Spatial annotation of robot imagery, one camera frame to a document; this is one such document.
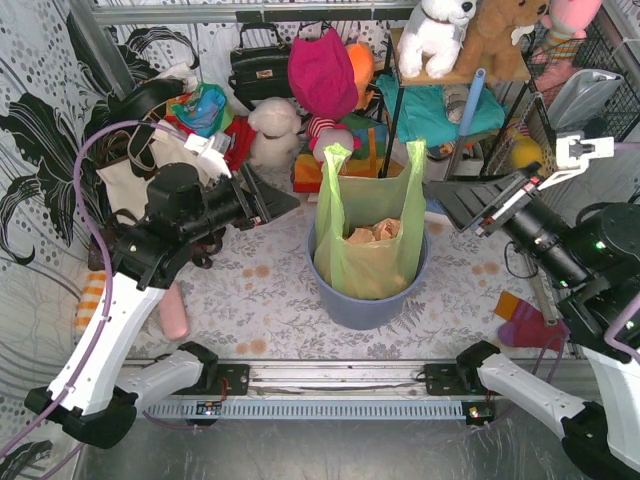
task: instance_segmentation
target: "teal cloth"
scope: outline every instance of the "teal cloth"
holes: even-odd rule
[[[389,75],[380,75],[376,84],[384,95],[384,103],[389,109],[389,114],[393,115],[398,95],[398,82]],[[469,135],[500,128],[504,118],[504,109],[493,94],[483,88]],[[458,125],[447,120],[441,87],[405,87],[397,135],[402,143],[424,138],[430,147],[456,139]]]

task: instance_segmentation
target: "white plush dog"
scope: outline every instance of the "white plush dog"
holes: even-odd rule
[[[248,121],[257,132],[251,144],[251,164],[273,168],[290,165],[301,126],[293,105],[284,98],[268,98],[249,114]]]
[[[411,12],[398,44],[403,77],[420,75],[422,54],[431,56],[425,70],[441,78],[453,70],[476,0],[421,0]]]

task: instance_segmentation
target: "yellow ball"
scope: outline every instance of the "yellow ball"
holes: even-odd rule
[[[511,163],[515,168],[524,168],[527,165],[544,160],[540,145],[530,137],[517,139],[511,149]]]

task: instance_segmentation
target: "blue bucket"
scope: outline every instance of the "blue bucket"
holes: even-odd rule
[[[418,260],[418,274],[413,283],[406,290],[393,297],[383,300],[358,300],[334,290],[320,277],[316,267],[313,265],[315,250],[316,230],[314,225],[311,227],[307,240],[307,262],[318,282],[320,299],[331,320],[338,325],[353,330],[372,330],[393,320],[402,311],[406,298],[424,277],[431,253],[429,238],[425,233],[422,240],[422,249],[420,250],[420,259]]]

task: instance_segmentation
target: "wooden shelf board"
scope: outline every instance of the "wooden shelf board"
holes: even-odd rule
[[[391,29],[391,44],[393,45],[393,54],[396,59],[399,58],[398,55],[398,43],[400,42],[400,37],[402,36],[402,28],[392,28]],[[457,85],[457,84],[467,84],[471,83],[473,80],[473,74],[471,75],[460,75],[455,70],[442,78],[431,78],[424,71],[424,65],[428,57],[423,57],[422,70],[420,71],[420,75],[414,78],[403,78],[400,71],[398,71],[398,77],[400,79],[400,85],[403,87],[419,87],[425,85]],[[505,80],[497,79],[489,68],[490,61],[489,58],[483,56],[480,60],[480,67],[484,67],[487,70],[487,83],[498,83],[504,82]],[[522,57],[519,57],[519,64],[516,68],[516,71],[513,75],[513,78],[506,80],[507,82],[528,82],[531,78],[529,74],[529,70],[524,63]]]

